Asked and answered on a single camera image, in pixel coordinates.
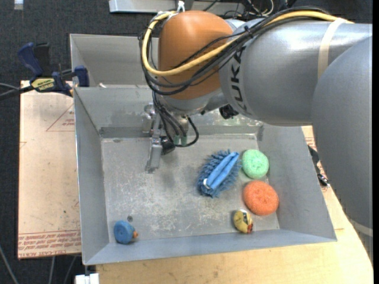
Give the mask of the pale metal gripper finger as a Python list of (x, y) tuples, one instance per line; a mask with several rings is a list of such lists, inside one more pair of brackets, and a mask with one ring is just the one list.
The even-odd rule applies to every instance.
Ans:
[(151, 139), (146, 163), (146, 171), (148, 173), (153, 173), (156, 169), (159, 168), (162, 149), (162, 142), (159, 138)]

